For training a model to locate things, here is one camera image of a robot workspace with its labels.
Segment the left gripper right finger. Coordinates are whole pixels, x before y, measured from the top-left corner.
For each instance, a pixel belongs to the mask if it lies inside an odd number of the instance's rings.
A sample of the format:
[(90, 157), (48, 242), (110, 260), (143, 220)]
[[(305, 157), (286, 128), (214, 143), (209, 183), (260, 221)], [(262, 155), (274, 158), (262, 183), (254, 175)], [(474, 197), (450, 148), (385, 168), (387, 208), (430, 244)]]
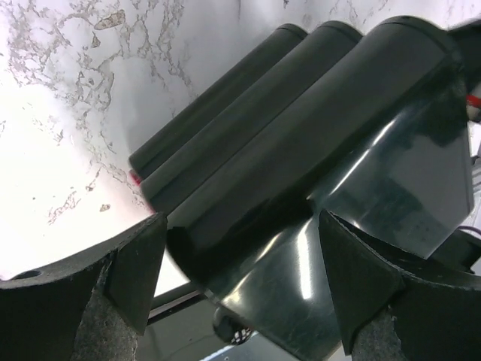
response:
[(319, 237), (345, 354), (478, 360), (480, 277), (391, 246), (323, 210)]

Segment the black pink drawer organizer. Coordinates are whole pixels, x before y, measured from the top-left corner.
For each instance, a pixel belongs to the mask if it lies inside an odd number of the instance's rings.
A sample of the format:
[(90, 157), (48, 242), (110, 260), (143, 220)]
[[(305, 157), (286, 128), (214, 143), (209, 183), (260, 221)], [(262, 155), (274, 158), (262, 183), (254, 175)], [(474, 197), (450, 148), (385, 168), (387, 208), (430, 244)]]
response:
[(473, 274), (480, 240), (467, 100), (480, 22), (418, 17), (367, 34), (328, 21), (274, 34), (129, 158), (167, 249), (216, 303), (227, 344), (253, 332), (300, 360), (342, 347), (319, 214)]

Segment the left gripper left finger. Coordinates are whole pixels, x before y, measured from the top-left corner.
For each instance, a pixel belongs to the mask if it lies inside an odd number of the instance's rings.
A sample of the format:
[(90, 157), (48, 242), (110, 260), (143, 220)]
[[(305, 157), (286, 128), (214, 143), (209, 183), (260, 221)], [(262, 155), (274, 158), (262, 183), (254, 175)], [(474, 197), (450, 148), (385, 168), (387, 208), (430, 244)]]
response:
[(60, 261), (1, 282), (3, 360), (134, 360), (167, 221), (154, 214)]

